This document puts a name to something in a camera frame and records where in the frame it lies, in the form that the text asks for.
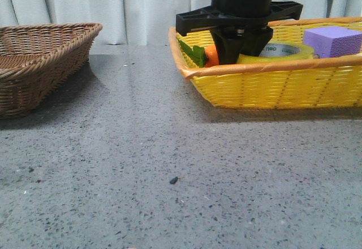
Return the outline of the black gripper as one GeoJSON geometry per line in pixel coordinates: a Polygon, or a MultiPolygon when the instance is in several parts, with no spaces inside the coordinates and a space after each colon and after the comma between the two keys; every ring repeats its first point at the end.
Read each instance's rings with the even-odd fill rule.
{"type": "Polygon", "coordinates": [[[182,36],[211,29],[219,64],[231,65],[239,54],[260,55],[273,37],[273,29],[263,26],[277,20],[298,20],[302,9],[303,5],[294,1],[212,0],[210,6],[177,14],[175,28],[182,36]],[[242,36],[231,29],[253,27],[257,29],[246,29],[242,36]]]}

